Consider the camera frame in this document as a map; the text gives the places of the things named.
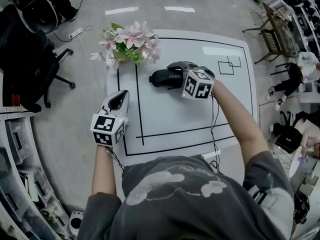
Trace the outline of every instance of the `flower vase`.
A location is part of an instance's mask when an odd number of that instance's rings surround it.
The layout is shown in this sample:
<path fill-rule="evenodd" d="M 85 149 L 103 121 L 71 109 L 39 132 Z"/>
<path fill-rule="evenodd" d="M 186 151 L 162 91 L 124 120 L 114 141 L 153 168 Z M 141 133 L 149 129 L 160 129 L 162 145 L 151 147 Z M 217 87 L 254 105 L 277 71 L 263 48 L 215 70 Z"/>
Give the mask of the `flower vase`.
<path fill-rule="evenodd" d="M 120 51 L 114 50 L 113 56 L 118 60 L 119 63 L 127 63 L 130 61 L 130 59 Z"/>

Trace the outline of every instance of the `white board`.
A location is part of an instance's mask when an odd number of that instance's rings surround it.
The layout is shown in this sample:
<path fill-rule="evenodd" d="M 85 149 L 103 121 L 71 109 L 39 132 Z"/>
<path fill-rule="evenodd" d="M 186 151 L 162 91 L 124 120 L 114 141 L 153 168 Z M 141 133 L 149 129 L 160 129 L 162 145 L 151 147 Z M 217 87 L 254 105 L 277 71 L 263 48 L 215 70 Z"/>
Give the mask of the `white board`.
<path fill-rule="evenodd" d="M 114 149 L 125 165 L 160 156 L 193 156 L 214 151 L 210 134 L 212 100 L 182 98 L 182 89 L 167 90 L 149 82 L 153 72 L 178 61 L 190 61 L 212 70 L 257 121 L 256 86 L 248 45 L 241 40 L 207 33 L 156 30 L 161 55 L 156 64 L 138 67 L 132 62 L 109 71 L 108 94 L 130 92 L 128 129 Z M 214 120 L 218 105 L 214 100 Z M 222 112 L 213 130 L 219 149 L 237 143 Z"/>

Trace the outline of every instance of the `black pants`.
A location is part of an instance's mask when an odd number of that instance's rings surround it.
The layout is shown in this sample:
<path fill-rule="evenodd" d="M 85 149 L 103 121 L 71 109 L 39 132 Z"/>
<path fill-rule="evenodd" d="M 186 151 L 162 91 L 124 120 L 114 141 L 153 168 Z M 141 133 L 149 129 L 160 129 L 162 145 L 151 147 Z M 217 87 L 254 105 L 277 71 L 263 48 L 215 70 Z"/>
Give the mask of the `black pants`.
<path fill-rule="evenodd" d="M 280 135 L 275 141 L 275 144 L 289 154 L 299 148 L 303 136 L 293 126 L 283 126 L 280 123 L 275 123 L 273 125 L 273 134 L 276 136 Z"/>
<path fill-rule="evenodd" d="M 296 64 L 290 63 L 288 67 L 290 79 L 282 81 L 282 83 L 279 83 L 274 87 L 276 92 L 285 91 L 284 95 L 287 97 L 299 87 L 303 78 L 301 71 Z"/>

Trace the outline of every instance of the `gray t-shirt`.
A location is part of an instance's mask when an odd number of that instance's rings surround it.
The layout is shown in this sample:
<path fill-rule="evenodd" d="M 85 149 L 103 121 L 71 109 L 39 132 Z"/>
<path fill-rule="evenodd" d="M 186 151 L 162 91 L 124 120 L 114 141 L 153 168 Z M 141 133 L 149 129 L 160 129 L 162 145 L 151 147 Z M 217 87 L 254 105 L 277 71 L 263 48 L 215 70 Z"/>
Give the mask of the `gray t-shirt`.
<path fill-rule="evenodd" d="M 126 199 L 89 197 L 78 240 L 288 240 L 294 201 L 269 151 L 245 168 L 243 186 L 193 157 L 160 157 L 126 167 Z"/>

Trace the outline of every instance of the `concrete floor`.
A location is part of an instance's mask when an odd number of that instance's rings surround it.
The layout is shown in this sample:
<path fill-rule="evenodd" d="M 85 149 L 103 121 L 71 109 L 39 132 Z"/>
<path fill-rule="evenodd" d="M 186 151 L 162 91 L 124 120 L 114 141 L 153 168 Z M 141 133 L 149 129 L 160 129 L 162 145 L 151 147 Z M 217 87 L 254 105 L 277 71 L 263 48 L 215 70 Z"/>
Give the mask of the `concrete floor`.
<path fill-rule="evenodd" d="M 77 8 L 81 0 L 70 1 Z M 194 8 L 195 13 L 167 11 L 164 6 Z M 64 23 L 55 32 L 60 39 L 68 40 L 68 35 L 76 29 L 93 25 L 92 30 L 81 34 L 89 54 L 98 51 L 98 34 L 112 22 L 127 25 L 135 20 L 148 21 L 153 29 L 197 31 L 244 40 L 248 43 L 252 61 L 257 61 L 268 52 L 262 37 L 254 31 L 242 33 L 242 30 L 253 26 L 250 10 L 256 6 L 252 0 L 83 0 L 77 19 Z M 105 15 L 105 11 L 128 7 L 138 7 L 138 10 Z M 61 62 L 58 75 L 75 82 L 76 89 L 70 90 L 68 85 L 53 81 L 49 89 L 51 109 L 42 106 L 42 112 L 34 117 L 34 134 L 42 163 L 61 202 L 70 208 L 84 209 L 91 194 L 96 150 L 90 122 L 92 114 L 100 106 L 93 80 L 102 100 L 105 96 L 103 75 L 106 69 L 94 61 L 92 80 L 90 64 L 80 40 L 75 38 L 72 42 L 64 43 L 52 34 L 49 37 L 56 44 L 57 53 L 65 48 L 74 50 L 73 56 L 66 56 Z M 266 102 L 265 93 L 269 86 L 287 77 L 269 75 L 275 70 L 275 65 L 282 62 L 283 59 L 278 58 L 272 63 L 263 61 L 253 65 L 259 105 Z M 293 101 L 295 99 L 288 100 L 286 107 L 299 111 L 300 105 Z M 269 139 L 268 127 L 271 123 L 279 122 L 280 116 L 273 106 L 271 109 L 263 109 L 263 106 L 257 109 L 262 111 L 259 115 L 263 121 L 261 129 Z M 241 183 L 244 165 L 239 147 L 222 150 L 220 157 L 221 171 Z M 123 198 L 118 167 L 116 181 L 118 195 Z"/>

